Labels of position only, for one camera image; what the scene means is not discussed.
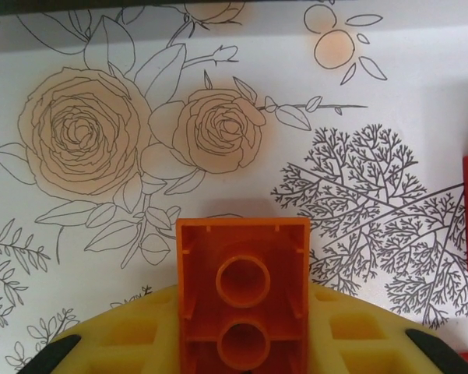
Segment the rose drawing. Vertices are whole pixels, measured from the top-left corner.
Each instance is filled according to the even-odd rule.
[[[64,68],[28,98],[19,117],[27,162],[40,189],[105,203],[139,172],[149,145],[149,105],[117,69]]]
[[[220,174],[245,168],[262,142],[263,114],[236,90],[198,90],[188,103],[162,105],[150,116],[150,128],[181,164]],[[143,151],[143,170],[155,175],[155,152]]]

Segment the tree drawing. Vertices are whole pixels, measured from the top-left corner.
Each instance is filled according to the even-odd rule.
[[[313,281],[356,296],[378,271],[395,313],[438,328],[447,305],[468,317],[463,184],[429,192],[413,174],[413,151],[382,125],[348,133],[316,129],[304,167],[287,164],[272,191],[308,217],[319,236]]]

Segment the coloring page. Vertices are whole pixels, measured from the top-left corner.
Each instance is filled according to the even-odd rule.
[[[311,280],[468,350],[468,0],[0,17],[0,372],[177,283],[181,217],[311,220]]]

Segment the leaf drawing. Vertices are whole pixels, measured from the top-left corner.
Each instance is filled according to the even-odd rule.
[[[39,216],[35,222],[37,224],[79,226],[86,223],[95,208],[97,205],[90,201],[71,201],[49,210],[46,214]]]
[[[388,80],[382,70],[377,66],[377,64],[369,57],[361,56],[359,58],[362,68],[368,73],[372,78],[379,80]]]
[[[135,174],[123,186],[123,202],[128,212],[132,212],[133,210],[135,210],[137,203],[140,200],[141,193],[142,179],[140,179],[139,174]]]
[[[357,34],[357,39],[363,44],[370,44],[371,42],[368,40],[368,38],[363,35],[363,34]]]
[[[179,206],[172,206],[166,210],[166,215],[170,218],[171,224],[176,224],[178,216],[180,216],[181,208]]]
[[[131,298],[123,300],[122,302],[112,302],[110,304],[110,307],[113,309],[113,308],[127,304],[129,302],[132,302],[134,300],[137,300],[139,298],[142,298],[143,296],[146,296],[152,293],[153,293],[153,288],[150,287],[149,285],[146,285],[142,287],[142,292],[139,292],[138,294],[133,295]]]
[[[137,18],[140,17],[140,15],[143,13],[143,10],[146,7],[144,5],[141,6],[129,6],[123,9],[123,13],[121,14],[121,19],[123,20],[123,23],[125,25],[129,25],[133,21],[135,21]]]
[[[21,370],[31,361],[33,356],[41,351],[47,344],[50,344],[56,336],[77,325],[79,321],[72,311],[73,309],[63,309],[61,312],[54,314],[48,319],[48,322],[40,318],[37,325],[29,325],[26,330],[32,338],[32,341],[30,342],[31,347],[28,344],[26,346],[28,348],[34,347],[34,350],[28,349],[31,354],[27,355],[24,344],[17,341],[14,344],[14,354],[5,356],[7,364],[11,365],[16,371]]]
[[[113,219],[116,214],[116,206],[112,203],[105,203],[99,205],[96,209],[92,210],[85,225],[88,228],[98,228]]]
[[[23,229],[22,228],[18,228],[16,230],[16,232],[14,233],[14,235],[12,236],[12,245],[16,244],[17,241],[19,240],[19,238],[21,237],[21,234],[23,233]]]
[[[237,60],[232,59],[235,57],[238,51],[239,48],[236,45],[229,45],[228,47],[220,45],[218,49],[213,52],[211,57],[213,58],[215,64],[218,62],[238,62]]]
[[[85,49],[86,40],[66,29],[53,16],[34,13],[17,18],[35,39],[54,51],[76,55]]]
[[[213,88],[213,84],[211,83],[211,79],[208,76],[208,72],[204,69],[204,87],[207,90],[211,90]]]
[[[122,25],[102,16],[86,45],[83,57],[89,69],[111,74],[110,65],[113,65],[126,74],[135,64],[135,45]]]
[[[26,148],[19,143],[0,146],[0,165],[19,182],[26,185],[36,183],[26,157]]]
[[[234,77],[235,86],[239,89],[239,92],[244,96],[251,104],[256,104],[256,99],[258,94],[245,82],[241,81],[239,78]]]
[[[166,182],[162,179],[151,177],[145,173],[142,176],[142,192],[146,195],[160,191],[165,185]]]
[[[304,112],[293,105],[281,105],[275,110],[275,116],[284,125],[294,127],[296,129],[310,131],[311,126]]]
[[[170,252],[168,244],[156,234],[149,234],[140,245],[144,259],[151,265],[159,265]]]
[[[2,229],[2,232],[0,232],[0,243],[7,238],[9,235],[10,229],[12,228],[12,225],[14,224],[15,219],[11,219]]]
[[[273,113],[277,109],[277,104],[270,96],[265,97],[265,110]]]
[[[353,16],[346,21],[348,26],[371,26],[382,21],[382,17],[377,14],[360,14]]]
[[[304,166],[288,164],[273,195],[310,218],[320,237],[322,249],[310,254],[315,281],[357,295],[378,270],[391,273],[391,310],[439,327],[447,305],[468,317],[463,185],[428,193],[412,174],[416,164],[381,125],[317,129]]]
[[[154,208],[152,206],[148,207],[146,210],[146,219],[156,228],[164,228],[167,230],[171,229],[171,220],[162,209]]]
[[[357,72],[357,63],[354,62],[353,65],[350,66],[350,68],[348,69],[348,71],[344,75],[343,80],[341,81],[341,86],[343,84],[346,84],[346,83],[350,82],[351,78],[354,77],[356,72]]]
[[[186,56],[185,44],[172,45],[157,52],[136,73],[135,84],[151,109],[156,109],[174,96]]]
[[[308,113],[313,113],[314,111],[316,111],[318,109],[318,106],[322,103],[322,96],[315,96],[313,98],[311,98],[308,103],[306,104],[306,106],[304,107],[304,109],[308,112]]]
[[[89,9],[70,10],[69,20],[74,29],[82,38],[90,37],[90,25],[92,24],[92,12]]]
[[[196,189],[206,176],[204,170],[197,169],[189,175],[181,177],[168,188],[164,195],[175,195],[179,193],[188,193]]]
[[[133,242],[138,233],[139,229],[132,222],[113,222],[92,239],[85,251],[100,252],[119,249]]]

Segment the branch drawing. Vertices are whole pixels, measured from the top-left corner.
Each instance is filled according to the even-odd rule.
[[[34,270],[47,272],[50,259],[43,246],[32,248],[33,235],[23,240],[23,229],[12,229],[14,222],[9,221],[0,232],[0,328],[9,325],[7,316],[24,303],[21,293],[28,289],[13,278],[18,273],[16,264],[30,275]]]
[[[341,67],[346,69],[341,86],[350,82],[355,76],[358,64],[372,78],[388,80],[372,58],[363,55],[356,56],[357,44],[368,46],[371,41],[363,33],[354,34],[349,31],[350,27],[372,26],[382,20],[382,16],[377,14],[360,14],[340,24],[334,10],[323,4],[312,5],[304,12],[304,25],[308,31],[319,35],[314,50],[318,65],[328,70]],[[336,53],[336,45],[340,46],[340,53]]]
[[[111,307],[112,309],[114,309],[114,308],[117,308],[118,306],[121,306],[121,305],[127,304],[127,303],[129,303],[129,302],[132,302],[132,301],[134,301],[134,300],[136,300],[136,299],[138,299],[138,298],[141,298],[141,297],[143,297],[143,296],[145,296],[145,295],[152,294],[152,293],[153,293],[152,289],[153,289],[153,288],[150,287],[149,285],[142,286],[142,291],[139,292],[138,294],[133,295],[133,296],[132,296],[131,298],[129,298],[128,300],[127,300],[127,299],[124,299],[122,302],[112,302],[112,303],[110,304],[110,307]]]
[[[73,314],[73,309],[62,309],[62,311],[58,312],[48,320],[40,318],[36,326],[29,325],[27,327],[28,334],[33,339],[31,344],[34,344],[34,351],[32,349],[25,350],[25,344],[17,341],[14,344],[15,354],[5,356],[7,364],[11,365],[15,371],[18,372],[31,360],[32,357],[41,351],[47,344],[51,343],[54,337],[78,323],[78,319]]]
[[[314,281],[356,296],[380,270],[394,274],[385,285],[393,312],[434,328],[448,304],[468,317],[462,184],[428,193],[413,151],[382,125],[316,129],[304,162],[283,168],[272,194],[324,241],[311,251]]]

